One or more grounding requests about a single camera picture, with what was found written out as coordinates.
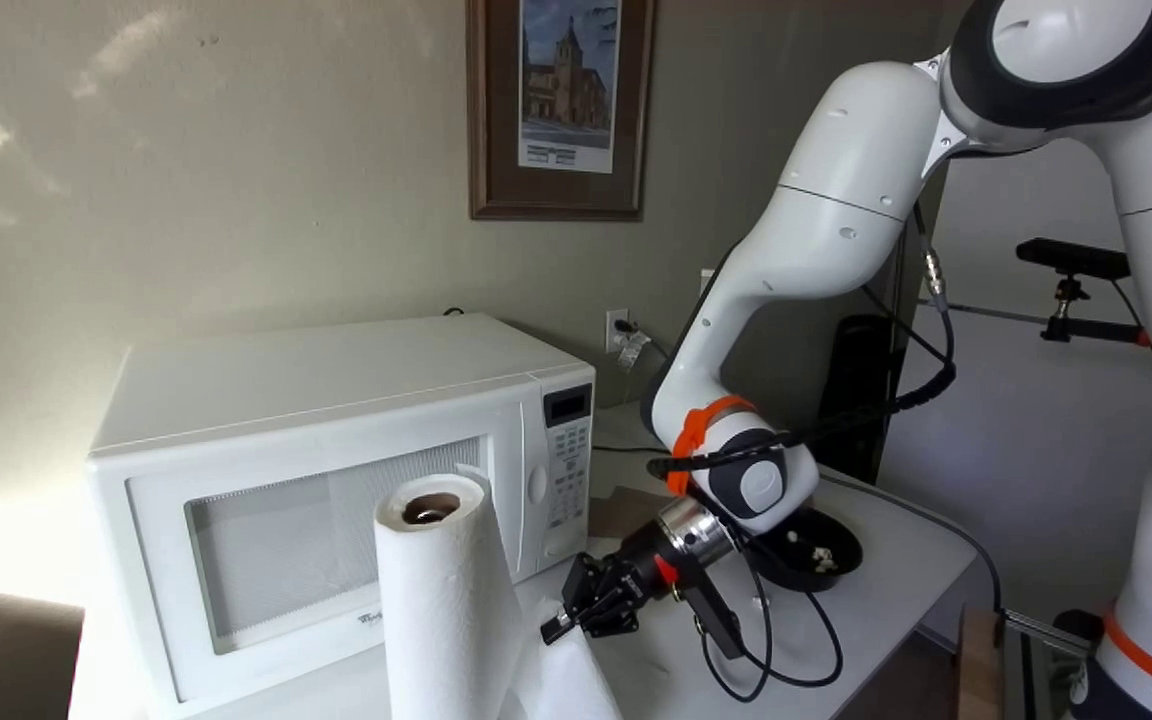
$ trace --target microwave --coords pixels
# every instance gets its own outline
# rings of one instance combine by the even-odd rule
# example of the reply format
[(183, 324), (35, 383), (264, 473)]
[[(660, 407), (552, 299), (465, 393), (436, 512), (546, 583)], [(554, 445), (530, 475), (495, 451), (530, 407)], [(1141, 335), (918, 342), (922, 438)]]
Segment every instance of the microwave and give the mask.
[(154, 715), (383, 641), (372, 514), (474, 475), (513, 580), (586, 539), (590, 367), (493, 315), (134, 347), (90, 451), (100, 611)]

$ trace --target white table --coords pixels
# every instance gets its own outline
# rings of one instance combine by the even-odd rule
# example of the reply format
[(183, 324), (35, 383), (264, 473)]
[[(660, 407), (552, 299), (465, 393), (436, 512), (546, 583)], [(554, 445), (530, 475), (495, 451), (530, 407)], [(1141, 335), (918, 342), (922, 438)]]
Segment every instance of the white table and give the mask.
[[(638, 473), (638, 460), (600, 460), (595, 492), (608, 487), (648, 487), (657, 479)], [(840, 643), (845, 643), (845, 677), (829, 687), (784, 687), (768, 685), (754, 704), (730, 704), (708, 677), (692, 629), (687, 603), (648, 603), (638, 611), (638, 630), (595, 641), (600, 669), (623, 707), (628, 720), (760, 720), (760, 715), (837, 715), (852, 691), (895, 652), (895, 643), (926, 616), (926, 607), (973, 567), (974, 550), (875, 496), (825, 479), (814, 492), (814, 508), (845, 520), (860, 544), (863, 562), (820, 592)], [(519, 588), (524, 601), (554, 594), (569, 567), (552, 567)], [(727, 594), (741, 629), (747, 630), (747, 649), (760, 649), (760, 616), (752, 601), (747, 573), (734, 557), (711, 567), (718, 592)], [(789, 677), (820, 677), (831, 664), (829, 637), (805, 594), (779, 592), (768, 583), (768, 603), (775, 618), (775, 669)], [(292, 685), (269, 687), (207, 720), (343, 720), (343, 715), (383, 715), (383, 656), (364, 652), (355, 658), (321, 669)], [(87, 611), (78, 671), (76, 671), (76, 704), (70, 715), (115, 720), (140, 715), (126, 704), (126, 685), (115, 677), (113, 643), (100, 643), (100, 611)]]

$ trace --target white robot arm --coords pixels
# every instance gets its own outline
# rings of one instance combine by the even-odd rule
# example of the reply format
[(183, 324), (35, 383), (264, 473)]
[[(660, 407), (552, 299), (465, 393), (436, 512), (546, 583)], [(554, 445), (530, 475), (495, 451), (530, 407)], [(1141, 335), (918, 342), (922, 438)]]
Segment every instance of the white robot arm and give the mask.
[[(642, 601), (680, 588), (724, 643), (727, 611), (714, 607), (705, 562), (734, 544), (775, 539), (814, 487), (810, 451), (714, 379), (747, 315), (768, 299), (860, 286), (943, 155), (1024, 152), (1051, 135), (1100, 152), (1152, 326), (1152, 0), (974, 0), (938, 59), (863, 62), (829, 89), (772, 202), (724, 260), (648, 397), (648, 422), (671, 447), (666, 482), (692, 505), (638, 527), (608, 558), (579, 557), (563, 616), (545, 637), (571, 622), (628, 630)], [(724, 652), (741, 656), (741, 630), (727, 630)], [(1152, 479), (1132, 580), (1093, 685), (1100, 691), (1084, 704), (1087, 715), (1152, 715)]]

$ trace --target framed picture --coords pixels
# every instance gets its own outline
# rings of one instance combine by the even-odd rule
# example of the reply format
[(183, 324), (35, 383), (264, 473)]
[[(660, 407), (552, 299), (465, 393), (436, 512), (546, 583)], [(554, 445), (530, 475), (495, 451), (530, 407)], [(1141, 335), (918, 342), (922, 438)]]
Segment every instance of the framed picture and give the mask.
[(642, 211), (657, 0), (466, 0), (466, 211)]

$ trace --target white wall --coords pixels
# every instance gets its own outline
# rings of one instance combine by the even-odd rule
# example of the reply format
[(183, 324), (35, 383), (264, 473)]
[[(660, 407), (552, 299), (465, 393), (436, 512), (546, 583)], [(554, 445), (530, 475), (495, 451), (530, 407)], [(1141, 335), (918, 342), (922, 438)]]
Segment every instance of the white wall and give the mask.
[[(1060, 139), (948, 168), (935, 215), (948, 299), (1032, 320), (956, 310), (961, 376), (935, 405), (892, 419), (879, 482), (961, 520), (994, 557), (1009, 607), (1051, 618), (1100, 611), (1122, 583), (1152, 451), (1152, 352), (1038, 339), (1056, 272), (1015, 260), (1026, 236), (1122, 247), (1087, 148)], [(1080, 320), (1132, 320), (1108, 285), (1084, 285)], [(933, 373), (935, 359), (910, 347), (898, 383)]]
[(608, 304), (671, 335), (837, 50), (935, 17), (660, 0), (642, 220), (466, 223), (465, 0), (0, 0), (0, 592), (76, 601), (82, 451), (134, 339), (445, 304), (584, 356)]

